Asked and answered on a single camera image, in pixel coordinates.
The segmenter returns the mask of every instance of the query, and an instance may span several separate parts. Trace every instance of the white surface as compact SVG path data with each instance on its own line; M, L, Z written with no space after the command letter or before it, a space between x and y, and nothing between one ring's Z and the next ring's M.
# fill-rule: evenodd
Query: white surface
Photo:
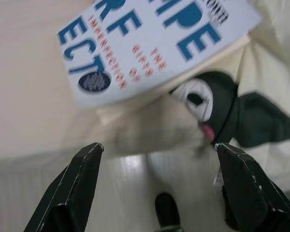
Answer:
M23 231L48 184L75 152L21 159L0 174L0 232ZM156 231L154 202L164 191L174 196L186 232L231 232L221 189L213 186L217 169L213 150L128 157L106 152L86 232Z

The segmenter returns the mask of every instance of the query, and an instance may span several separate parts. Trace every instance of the white fabric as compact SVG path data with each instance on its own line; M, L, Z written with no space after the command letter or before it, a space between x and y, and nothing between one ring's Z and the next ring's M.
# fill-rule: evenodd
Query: white fabric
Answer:
M264 15L252 32L253 42L207 70L230 73L243 93L262 88L290 116L290 0L252 2ZM197 120L169 96L106 125L95 110L74 105L56 33L91 4L91 0L0 0L0 210L13 217L5 211L4 193L15 194L13 198L20 203L9 210L20 210L11 222L22 221L18 228L28 219L43 188L33 185L26 192L32 201L27 209L19 197L24 193L17 195L13 189L27 181L49 183L51 179L44 169L39 169L41 176L31 179L36 159L45 165L56 160L52 167L58 173L67 160L57 162L56 157L95 141L116 154L196 147L205 141ZM280 187L290 189L290 141L248 152ZM0 231L13 228L2 226L6 221L1 221Z

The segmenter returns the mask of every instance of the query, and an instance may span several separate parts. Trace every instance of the plush toy eye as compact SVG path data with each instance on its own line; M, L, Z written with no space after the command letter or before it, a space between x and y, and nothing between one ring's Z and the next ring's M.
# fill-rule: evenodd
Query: plush toy eye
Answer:
M201 105L205 102L205 99L201 98L198 94L196 93L190 93L187 96L187 99L195 104L196 106Z
M214 96L204 80L197 78L189 80L173 90L171 94L185 103L200 122L206 122L211 117Z

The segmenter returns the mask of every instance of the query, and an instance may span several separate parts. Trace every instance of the white book cover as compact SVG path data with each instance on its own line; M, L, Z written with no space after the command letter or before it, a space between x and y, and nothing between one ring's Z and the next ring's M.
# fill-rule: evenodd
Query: white book cover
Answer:
M58 39L76 101L95 107L190 71L260 20L246 0L98 0Z

